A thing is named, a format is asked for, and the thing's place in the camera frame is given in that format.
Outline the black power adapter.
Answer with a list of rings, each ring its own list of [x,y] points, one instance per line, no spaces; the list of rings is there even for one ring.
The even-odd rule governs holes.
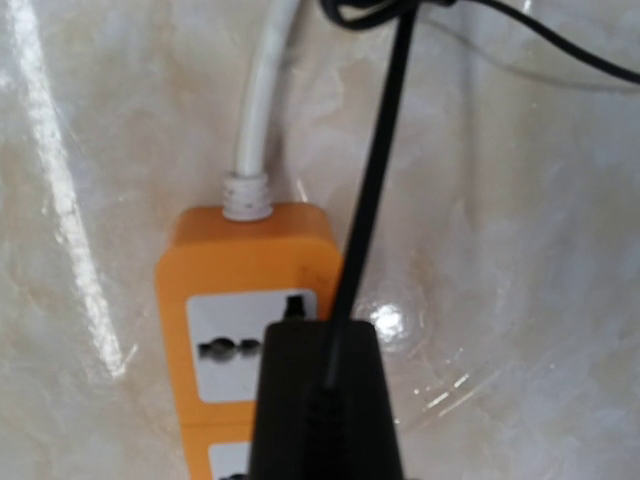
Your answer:
[[[502,1],[487,8],[614,80],[605,107],[623,117],[571,140],[554,117],[546,146],[514,130],[506,154],[482,143],[469,169],[493,171],[452,201],[435,252],[412,250],[404,294],[431,286],[436,335],[407,370],[421,410],[397,419],[383,372],[382,323],[404,311],[353,314],[391,158],[417,1],[324,1],[336,26],[396,32],[345,261],[327,318],[269,326],[250,460],[253,479],[399,479],[396,434],[422,479],[635,479],[639,475],[639,160],[607,145],[639,137],[639,73],[596,55]]]

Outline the orange power strip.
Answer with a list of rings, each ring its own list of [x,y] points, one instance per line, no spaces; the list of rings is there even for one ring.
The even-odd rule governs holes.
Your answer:
[[[341,264],[326,213],[272,202],[266,144],[295,1],[271,3],[218,207],[184,212],[155,288],[188,472],[239,479],[248,467],[262,338],[286,316],[325,316]]]

